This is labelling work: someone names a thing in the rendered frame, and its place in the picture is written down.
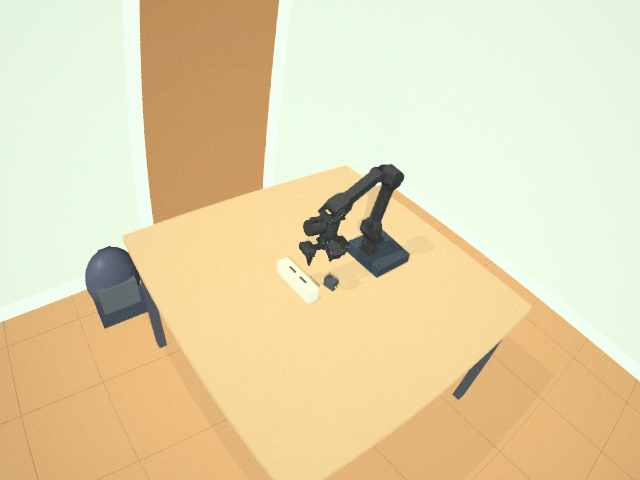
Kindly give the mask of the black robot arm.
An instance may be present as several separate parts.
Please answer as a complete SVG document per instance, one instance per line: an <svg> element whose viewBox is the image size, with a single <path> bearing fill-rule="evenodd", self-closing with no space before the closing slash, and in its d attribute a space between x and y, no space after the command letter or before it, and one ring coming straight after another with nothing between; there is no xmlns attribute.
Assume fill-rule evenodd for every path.
<svg viewBox="0 0 640 480"><path fill-rule="evenodd" d="M381 182L382 186L376 201L370 212L370 216L362 220L360 225L361 233L365 235L363 244L358 248L369 256L372 256L383 242L384 237L381 235L382 218L391 200L393 191L401 187L404 180L404 173L393 164L380 164L373 167L370 172L363 176L350 189L344 192L338 192L330 197L317 211L320 215L310 217L303 223L304 233L308 236L315 236L323 233L334 235L338 232L342 220L346 220L346 215L352 210L353 204L371 190L375 185ZM325 210L331 214L328 214ZM342 245L338 242L338 237L334 240L326 239L322 245L329 260L340 259L346 255L348 250L347 244Z"/></svg>

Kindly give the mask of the grey two-prong plug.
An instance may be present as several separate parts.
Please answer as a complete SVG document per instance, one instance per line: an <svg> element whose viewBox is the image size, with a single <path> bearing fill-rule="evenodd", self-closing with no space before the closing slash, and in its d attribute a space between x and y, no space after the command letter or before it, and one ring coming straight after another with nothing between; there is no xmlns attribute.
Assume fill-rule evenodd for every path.
<svg viewBox="0 0 640 480"><path fill-rule="evenodd" d="M337 280L332 275L329 274L324 278L323 286L325 286L330 291L334 292L336 289L338 290L338 288L340 288L338 285L339 285L339 280Z"/></svg>

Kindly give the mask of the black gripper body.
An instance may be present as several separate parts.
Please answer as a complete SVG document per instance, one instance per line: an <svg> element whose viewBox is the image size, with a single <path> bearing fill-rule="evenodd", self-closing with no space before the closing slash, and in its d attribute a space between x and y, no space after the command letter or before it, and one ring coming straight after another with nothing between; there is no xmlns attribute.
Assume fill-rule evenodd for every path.
<svg viewBox="0 0 640 480"><path fill-rule="evenodd" d="M299 243L299 249L303 253L305 257L311 257L316 254L316 250L322 250L322 245L326 239L334 240L335 237L338 237L338 242L342 245L347 244L349 249L349 242L344 238L344 236L338 236L337 233L334 235L330 235L327 233L320 234L319 237L316 237L318 244L312 244L311 241L304 241Z"/></svg>

